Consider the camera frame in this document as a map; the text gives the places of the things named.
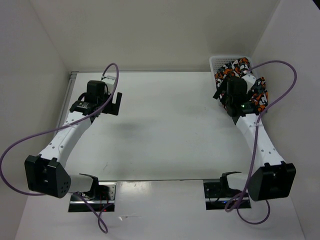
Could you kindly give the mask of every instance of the white table surface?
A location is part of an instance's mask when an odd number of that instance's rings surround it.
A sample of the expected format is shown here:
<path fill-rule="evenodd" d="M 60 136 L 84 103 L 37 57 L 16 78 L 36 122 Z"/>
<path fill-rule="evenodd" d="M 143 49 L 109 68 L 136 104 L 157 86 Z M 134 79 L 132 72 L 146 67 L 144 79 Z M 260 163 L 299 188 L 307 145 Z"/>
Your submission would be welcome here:
<path fill-rule="evenodd" d="M 70 104 L 89 80 L 100 77 L 79 73 Z M 120 182 L 209 179 L 248 171 L 249 148 L 212 99 L 209 72 L 125 72 L 118 90 L 123 93 L 119 116 L 99 116 L 66 166 L 69 174 L 119 181 L 115 212 L 103 215 L 109 233 L 100 232 L 91 212 L 68 213 L 70 196 L 41 196 L 28 198 L 16 240 L 305 239 L 289 197 L 271 200 L 269 220 L 253 226 L 236 212 L 206 210 L 201 180 Z M 253 202 L 252 209 L 241 212 L 261 220 L 266 204 Z"/>
<path fill-rule="evenodd" d="M 69 107 L 101 73 L 80 73 Z M 83 134 L 68 173 L 100 180 L 219 178 L 247 172 L 251 153 L 241 132 L 213 99 L 208 72 L 120 73 L 118 116 L 101 114 Z"/>

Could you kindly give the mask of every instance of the colorful fabric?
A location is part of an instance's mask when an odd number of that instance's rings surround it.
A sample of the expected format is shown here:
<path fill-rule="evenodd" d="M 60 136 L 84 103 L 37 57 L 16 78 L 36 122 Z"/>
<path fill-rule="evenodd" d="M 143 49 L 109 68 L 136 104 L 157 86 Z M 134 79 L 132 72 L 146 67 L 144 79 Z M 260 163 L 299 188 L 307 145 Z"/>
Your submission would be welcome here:
<path fill-rule="evenodd" d="M 250 62 L 246 57 L 239 58 L 234 62 L 229 62 L 222 67 L 220 67 L 216 74 L 214 75 L 215 78 L 215 85 L 216 89 L 221 86 L 224 79 L 230 78 L 232 76 L 235 77 L 243 77 L 244 71 L 249 70 Z M 222 103 L 223 107 L 226 108 L 226 91 L 223 90 L 218 99 Z M 256 106 L 258 112 L 262 112 L 266 106 L 268 106 L 268 91 L 266 89 L 266 80 L 261 77 L 257 79 L 254 85 L 250 88 L 247 92 L 248 101 L 251 101 Z"/>
<path fill-rule="evenodd" d="M 266 89 L 266 80 L 264 77 L 255 80 L 255 83 L 247 93 L 248 98 L 257 107 L 259 113 L 268 106 L 268 91 Z"/>

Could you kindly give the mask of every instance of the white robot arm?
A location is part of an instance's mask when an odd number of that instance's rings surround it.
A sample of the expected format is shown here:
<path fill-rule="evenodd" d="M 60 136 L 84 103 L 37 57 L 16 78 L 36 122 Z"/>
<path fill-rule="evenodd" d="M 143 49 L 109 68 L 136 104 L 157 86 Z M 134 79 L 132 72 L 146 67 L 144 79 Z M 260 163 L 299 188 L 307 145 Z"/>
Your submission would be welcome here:
<path fill-rule="evenodd" d="M 227 114 L 243 134 L 249 148 L 253 151 L 257 119 L 259 112 L 254 104 L 246 98 L 248 84 L 253 85 L 256 78 L 246 74 L 242 78 L 230 77 L 217 90 L 214 98 L 223 90 Z M 296 168 L 292 163 L 286 163 L 272 144 L 263 123 L 258 123 L 258 138 L 256 145 L 253 174 L 250 176 L 247 191 L 254 201 L 285 198 L 289 195 Z M 243 190 L 248 178 L 247 174 L 225 174 L 227 188 Z"/>
<path fill-rule="evenodd" d="M 87 91 L 72 105 L 63 125 L 70 125 L 95 112 L 110 97 L 109 91 L 113 89 L 113 86 L 114 79 L 112 80 L 112 78 L 106 82 L 89 81 Z M 117 116 L 121 98 L 122 93 L 118 92 L 116 102 L 112 103 L 111 99 L 101 113 Z M 99 186 L 97 177 L 87 174 L 70 176 L 65 171 L 65 166 L 78 140 L 98 116 L 99 114 L 94 115 L 62 129 L 37 156 L 29 155 L 27 157 L 24 167 L 28 187 L 31 191 L 57 198 L 74 192 L 85 192 L 88 196 L 95 194 Z"/>

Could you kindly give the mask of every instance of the purple cable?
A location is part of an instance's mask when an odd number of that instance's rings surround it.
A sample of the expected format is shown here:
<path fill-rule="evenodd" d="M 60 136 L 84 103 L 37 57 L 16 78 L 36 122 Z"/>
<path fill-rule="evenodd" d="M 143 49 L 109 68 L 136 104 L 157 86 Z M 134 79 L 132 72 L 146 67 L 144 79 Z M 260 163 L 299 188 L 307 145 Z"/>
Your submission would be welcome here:
<path fill-rule="evenodd" d="M 85 205 L 87 205 L 87 207 L 91 210 L 91 212 L 93 212 L 93 214 L 98 218 L 98 225 L 99 225 L 100 230 L 101 230 L 103 233 L 107 234 L 107 233 L 108 233 L 108 227 L 107 227 L 106 223 L 102 220 L 101 214 L 105 211 L 105 209 L 106 209 L 107 207 L 109 207 L 109 206 L 112 205 L 113 203 L 109 203 L 109 204 L 107 204 L 106 206 L 104 206 L 104 207 L 101 209 L 101 211 L 99 212 L 99 215 L 98 215 L 98 214 L 96 213 L 96 211 L 93 209 L 93 207 L 81 196 L 81 194 L 79 194 L 78 192 L 75 192 L 74 195 L 76 195 L 77 197 L 79 197 L 79 198 L 85 203 Z"/>
<path fill-rule="evenodd" d="M 115 78 L 115 82 L 114 82 L 114 87 L 113 87 L 113 90 L 109 96 L 109 98 L 105 101 L 105 103 L 99 107 L 96 111 L 94 111 L 93 113 L 77 120 L 77 121 L 74 121 L 68 125 L 64 125 L 64 126 L 61 126 L 61 127 L 58 127 L 58 128 L 55 128 L 55 129 L 51 129 L 51 130 L 47 130 L 47 131 L 43 131 L 43 132 L 39 132 L 39 133 L 36 133 L 36 134 L 33 134 L 33 135 L 30 135 L 30 136 L 26 136 L 16 142 L 14 142 L 13 144 L 11 144 L 4 152 L 3 154 L 1 155 L 0 157 L 0 177 L 1 179 L 3 180 L 3 182 L 9 187 L 11 188 L 13 191 L 19 193 L 19 194 L 23 194 L 23 195 L 27 195 L 27 196 L 43 196 L 44 194 L 41 194 L 41 193 L 29 193 L 29 192 L 25 192 L 25 191 L 21 191 L 17 188 L 15 188 L 14 186 L 12 186 L 8 181 L 7 179 L 5 178 L 4 176 L 4 173 L 3 173 L 3 170 L 2 170 L 2 163 L 4 161 L 4 158 L 6 156 L 6 154 L 10 151 L 10 149 L 12 149 L 14 146 L 18 145 L 19 143 L 22 143 L 26 140 L 29 140 L 29 139 L 32 139 L 32 138 L 35 138 L 35 137 L 38 137 L 38 136 L 41 136 L 41 135 L 45 135 L 45 134 L 49 134 L 49 133 L 52 133 L 52 132 L 55 132 L 55 131 L 60 131 L 62 129 L 66 129 L 66 128 L 69 128 L 70 126 L 72 125 L 75 125 L 75 124 L 78 124 L 88 118 L 91 118 L 92 116 L 100 113 L 104 108 L 105 106 L 110 102 L 110 100 L 112 99 L 112 97 L 114 96 L 115 94 L 115 91 L 116 91 L 116 88 L 117 88 L 117 85 L 118 85 L 118 80 L 119 80 L 119 68 L 117 66 L 117 64 L 115 63 L 110 63 L 104 70 L 102 76 L 105 75 L 105 73 L 107 72 L 107 70 L 111 67 L 111 66 L 114 66 L 115 67 L 115 70 L 116 70 L 116 78 Z"/>
<path fill-rule="evenodd" d="M 248 178 L 246 179 L 246 183 L 244 185 L 244 188 L 243 188 L 243 191 L 238 193 L 237 195 L 233 196 L 225 205 L 224 207 L 224 210 L 229 213 L 231 212 L 233 209 L 236 208 L 236 211 L 239 215 L 239 217 L 244 221 L 246 222 L 247 224 L 251 224 L 251 225 L 258 225 L 258 224 L 262 224 L 264 223 L 265 221 L 267 221 L 267 219 L 269 218 L 270 216 L 270 204 L 268 202 L 268 200 L 266 200 L 266 204 L 267 204 L 267 207 L 268 207 L 268 212 L 267 212 L 267 215 L 266 217 L 261 220 L 261 221 L 258 221 L 258 222 L 251 222 L 251 221 L 248 221 L 246 219 L 244 219 L 240 212 L 239 212 L 239 207 L 240 205 L 243 203 L 243 198 L 246 194 L 246 191 L 248 189 L 248 185 L 249 185 L 249 182 L 250 182 L 250 178 L 251 178 L 251 175 L 253 173 L 253 170 L 254 170 L 254 165 L 255 165 L 255 159 L 256 159 L 256 152 L 257 152 L 257 145 L 258 145 L 258 132 L 259 132 L 259 126 L 258 126 L 258 123 L 260 122 L 262 116 L 268 111 L 268 109 L 270 109 L 273 105 L 275 105 L 276 103 L 278 103 L 280 100 L 282 100 L 295 86 L 296 82 L 297 82 L 297 71 L 295 70 L 295 68 L 288 62 L 286 61 L 281 61 L 281 60 L 272 60 L 272 61 L 266 61 L 266 62 L 263 62 L 261 64 L 258 64 L 252 68 L 250 68 L 249 70 L 247 70 L 247 72 L 250 72 L 251 70 L 253 69 L 256 69 L 256 68 L 259 68 L 263 65 L 266 65 L 266 64 L 271 64 L 271 63 L 280 63 L 280 64 L 284 64 L 284 65 L 287 65 L 289 68 L 291 68 L 291 70 L 293 71 L 293 75 L 294 75 L 294 78 L 293 78 L 293 82 L 291 84 L 291 86 L 288 88 L 287 91 L 285 91 L 284 94 L 282 94 L 280 97 L 278 97 L 274 102 L 272 102 L 271 104 L 269 104 L 259 115 L 259 117 L 257 118 L 256 120 L 256 127 L 255 127 L 255 134 L 254 134 L 254 144 L 253 144 L 253 152 L 252 152 L 252 159 L 251 159 L 251 164 L 250 164 L 250 169 L 249 169 L 249 173 L 248 173 Z"/>

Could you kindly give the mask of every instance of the purple wire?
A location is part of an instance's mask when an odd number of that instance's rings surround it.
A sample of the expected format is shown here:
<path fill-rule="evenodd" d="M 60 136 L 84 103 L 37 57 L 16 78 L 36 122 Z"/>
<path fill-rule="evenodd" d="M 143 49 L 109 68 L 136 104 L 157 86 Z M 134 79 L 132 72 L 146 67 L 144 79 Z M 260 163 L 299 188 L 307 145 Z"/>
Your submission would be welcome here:
<path fill-rule="evenodd" d="M 260 63 L 252 68 L 250 68 L 249 70 L 247 70 L 247 72 L 250 72 L 251 70 L 253 69 L 256 69 L 256 68 L 259 68 L 263 65 L 266 65 L 266 64 L 271 64 L 271 63 L 280 63 L 280 64 L 284 64 L 284 65 L 287 65 L 289 68 L 291 68 L 291 70 L 293 71 L 293 82 L 291 84 L 291 86 L 288 88 L 287 91 L 285 91 L 284 94 L 282 94 L 280 97 L 278 97 L 274 102 L 272 102 L 271 104 L 269 104 L 259 115 L 259 117 L 257 118 L 256 120 L 256 127 L 255 127 L 255 134 L 254 134 L 254 144 L 253 144 L 253 152 L 252 152 L 252 159 L 251 159 L 251 164 L 250 164 L 250 168 L 249 168 L 249 173 L 248 173 L 248 178 L 246 179 L 246 183 L 244 185 L 244 188 L 243 188 L 243 191 L 238 193 L 237 195 L 233 196 L 225 205 L 224 207 L 224 210 L 229 213 L 231 212 L 233 209 L 236 208 L 236 211 L 239 215 L 239 217 L 244 221 L 246 222 L 247 224 L 251 224 L 251 225 L 258 225 L 258 224 L 262 224 L 264 223 L 265 221 L 267 221 L 267 219 L 269 218 L 270 216 L 270 204 L 268 202 L 268 200 L 266 200 L 266 204 L 267 204 L 267 207 L 268 207 L 268 212 L 267 212 L 267 215 L 266 217 L 261 220 L 261 221 L 258 221 L 258 222 L 251 222 L 251 221 L 248 221 L 246 219 L 244 219 L 240 212 L 239 212 L 239 207 L 240 205 L 243 203 L 243 198 L 246 194 L 246 191 L 248 189 L 248 185 L 249 185 L 249 182 L 250 182 L 250 178 L 251 178 L 251 175 L 253 173 L 253 170 L 254 170 L 254 165 L 255 165 L 255 159 L 256 159 L 256 152 L 257 152 L 257 145 L 258 145 L 258 132 L 259 132 L 259 125 L 258 123 L 260 122 L 262 116 L 268 111 L 268 109 L 270 109 L 273 105 L 275 105 L 276 103 L 278 103 L 280 100 L 282 100 L 293 88 L 294 86 L 296 85 L 296 82 L 297 82 L 297 71 L 295 70 L 295 68 L 288 62 L 286 61 L 281 61 L 281 60 L 271 60 L 271 61 L 266 61 L 266 62 L 263 62 L 263 63 Z"/>
<path fill-rule="evenodd" d="M 47 131 L 42 131 L 42 132 L 39 132 L 39 133 L 36 133 L 36 134 L 33 134 L 33 135 L 30 135 L 30 136 L 26 136 L 16 142 L 14 142 L 13 144 L 11 144 L 4 152 L 3 154 L 1 155 L 0 157 L 0 177 L 1 179 L 3 180 L 3 182 L 9 187 L 11 188 L 13 191 L 19 193 L 19 194 L 23 194 L 23 195 L 27 195 L 27 196 L 43 196 L 44 194 L 41 194 L 41 193 L 29 193 L 29 192 L 25 192 L 25 191 L 21 191 L 17 188 L 15 188 L 14 186 L 12 186 L 8 181 L 7 179 L 5 178 L 4 176 L 4 173 L 3 173 L 3 169 L 2 169 L 2 163 L 4 161 L 4 158 L 6 156 L 6 154 L 10 151 L 10 149 L 12 149 L 14 146 L 18 145 L 19 143 L 22 143 L 26 140 L 29 140 L 29 139 L 32 139 L 32 138 L 35 138 L 35 137 L 38 137 L 38 136 L 41 136 L 41 135 L 45 135 L 45 134 L 49 134 L 49 133 L 52 133 L 52 132 L 55 132 L 55 131 L 60 131 L 62 129 L 66 129 L 66 128 L 69 128 L 70 126 L 72 125 L 75 125 L 75 124 L 78 124 L 88 118 L 91 118 L 92 116 L 100 113 L 104 108 L 105 106 L 110 102 L 110 100 L 112 99 L 112 97 L 114 96 L 115 92 L 116 92 L 116 88 L 117 88 L 117 85 L 118 85 L 118 80 L 119 80 L 119 68 L 117 66 L 117 64 L 115 63 L 110 63 L 104 70 L 102 76 L 105 75 L 105 73 L 107 72 L 107 70 L 111 67 L 111 66 L 114 66 L 115 69 L 116 69 L 116 78 L 115 78 L 115 82 L 114 82 L 114 87 L 113 87 L 113 90 L 109 96 L 109 98 L 105 101 L 105 103 L 99 107 L 96 111 L 94 111 L 93 113 L 77 120 L 77 121 L 74 121 L 68 125 L 64 125 L 64 126 L 61 126 L 61 127 L 58 127 L 58 128 L 55 128 L 55 129 L 51 129 L 51 130 L 47 130 Z"/>
<path fill-rule="evenodd" d="M 85 203 L 85 205 L 91 210 L 91 212 L 93 212 L 93 214 L 98 218 L 98 225 L 99 225 L 100 230 L 101 230 L 103 233 L 107 234 L 107 233 L 108 233 L 108 227 L 107 227 L 106 223 L 102 220 L 101 214 L 104 212 L 104 210 L 105 210 L 107 207 L 109 207 L 109 206 L 112 205 L 113 203 L 109 203 L 109 204 L 107 204 L 106 206 L 104 206 L 104 207 L 101 209 L 101 211 L 99 212 L 99 215 L 98 215 L 98 214 L 96 213 L 96 211 L 93 209 L 93 207 L 81 196 L 81 194 L 75 192 L 74 195 L 76 195 L 77 197 L 79 197 L 79 198 Z"/>

